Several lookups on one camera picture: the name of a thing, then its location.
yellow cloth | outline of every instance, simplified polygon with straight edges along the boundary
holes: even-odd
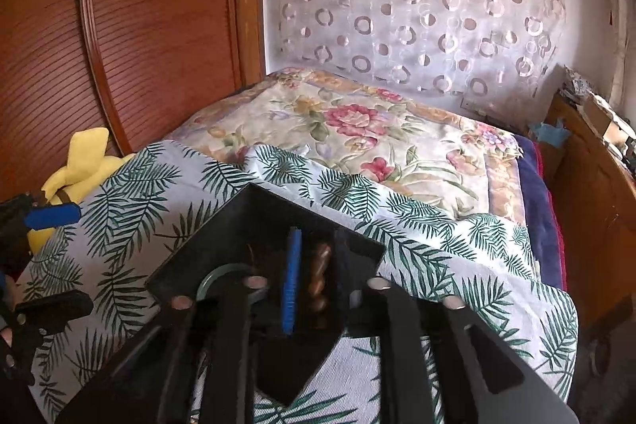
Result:
[[[55,171],[42,186],[51,205],[62,203],[55,194],[60,189],[64,190],[72,202],[80,203],[95,187],[135,156],[130,154],[122,159],[105,157],[107,143],[106,128],[91,128],[71,137],[67,165]],[[37,254],[53,232],[54,228],[30,230],[27,239],[31,253]]]

wooden cabinet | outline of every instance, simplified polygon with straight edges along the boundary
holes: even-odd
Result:
[[[546,122],[572,132],[551,192],[568,291],[587,326],[636,292],[636,187],[576,109],[555,96]]]

blue cloth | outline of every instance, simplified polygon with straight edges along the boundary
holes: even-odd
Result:
[[[557,223],[550,205],[548,187],[537,169],[537,151],[530,139],[520,135],[514,137],[524,151],[524,156],[517,159],[517,163],[530,246],[541,267],[541,280],[563,289]]]

floral bedspread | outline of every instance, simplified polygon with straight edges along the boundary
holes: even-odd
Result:
[[[79,223],[59,228],[28,265],[18,280],[26,300],[77,288],[95,305],[36,351],[31,392],[49,422],[157,312],[146,278],[249,182],[383,243],[381,275],[417,297],[458,294],[567,397],[576,310],[566,293],[506,264],[523,264],[527,253],[520,225],[488,214],[455,221],[361,174],[344,175],[271,146],[247,150],[244,167],[247,172],[174,141],[150,145],[87,197]],[[422,347],[439,423],[434,358],[426,340]],[[255,401],[255,422],[375,424],[378,373],[377,340],[342,337],[292,406]]]
[[[274,73],[167,138],[228,163],[267,143],[363,174],[453,217],[493,213],[525,224],[513,135],[326,72]]]

